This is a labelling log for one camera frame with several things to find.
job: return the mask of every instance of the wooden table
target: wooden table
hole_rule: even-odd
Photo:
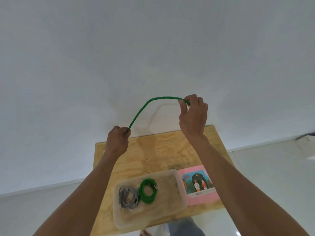
[[[210,143],[232,163],[215,127],[213,125],[206,126],[204,134]],[[105,146],[106,142],[95,144],[93,168],[104,154]],[[141,229],[134,227],[121,231],[114,225],[113,191],[118,182],[158,171],[180,170],[198,165],[202,165],[202,163],[181,131],[130,138],[127,152],[118,159],[112,171],[91,236],[115,235]],[[150,222],[148,227],[163,224],[172,219],[202,214],[222,207],[224,206],[221,200],[209,204],[189,206],[177,214]]]

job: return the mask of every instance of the right hand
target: right hand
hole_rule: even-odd
[[[203,98],[197,95],[188,95],[185,100],[190,102],[189,110],[183,100],[178,100],[180,104],[179,126],[187,140],[192,144],[195,140],[206,138],[203,134],[207,121],[208,105],[203,102]]]

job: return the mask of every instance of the green coiled rope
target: green coiled rope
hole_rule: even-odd
[[[139,110],[139,112],[137,113],[137,115],[135,116],[135,118],[132,120],[132,122],[130,123],[128,129],[126,132],[129,131],[129,129],[131,128],[132,124],[136,121],[137,117],[139,116],[139,114],[144,110],[144,108],[153,100],[158,100],[158,99],[178,99],[178,100],[183,100],[188,106],[190,106],[190,102],[187,101],[186,99],[183,99],[183,98],[177,98],[177,97],[168,97],[168,96],[165,96],[165,97],[157,97],[157,98],[152,98],[150,99],[149,101],[146,102],[146,104]]]
[[[144,187],[146,185],[150,186],[152,188],[153,193],[151,195],[147,195],[144,192]],[[155,197],[157,195],[157,191],[158,191],[157,190],[157,183],[154,179],[151,179],[151,178],[144,179],[143,182],[140,184],[139,189],[137,191],[139,201],[142,200],[146,204],[151,204],[155,200]]]

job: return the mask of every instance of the plastic container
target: plastic container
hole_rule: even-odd
[[[132,186],[138,190],[140,183],[146,178],[155,179],[157,182],[158,193],[154,202],[147,205],[140,201],[137,208],[121,208],[118,202],[119,188]],[[113,213],[118,229],[146,227],[151,221],[180,212],[187,206],[186,190],[179,172],[175,169],[128,179],[114,188]]]

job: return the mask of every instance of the pink book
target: pink book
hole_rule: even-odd
[[[203,165],[185,168],[178,172],[186,189],[189,206],[220,199]]]

